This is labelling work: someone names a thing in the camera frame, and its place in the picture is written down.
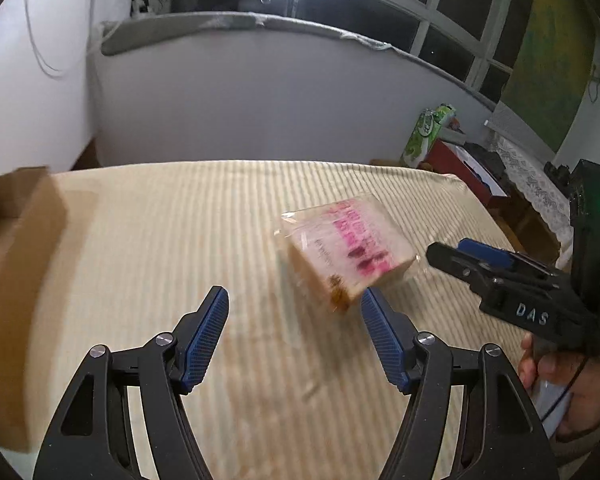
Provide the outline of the right hand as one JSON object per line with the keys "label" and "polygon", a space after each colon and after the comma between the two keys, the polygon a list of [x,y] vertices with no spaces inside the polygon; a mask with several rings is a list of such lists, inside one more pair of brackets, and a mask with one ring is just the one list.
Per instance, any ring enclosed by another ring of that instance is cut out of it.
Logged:
{"label": "right hand", "polygon": [[[556,386],[569,385],[584,356],[576,353],[547,353],[539,360],[533,356],[534,337],[524,335],[521,341],[524,353],[518,365],[522,385],[531,391],[536,379],[547,380]],[[569,440],[587,434],[600,426],[600,358],[590,359],[570,388],[569,408],[557,428],[560,440]]]}

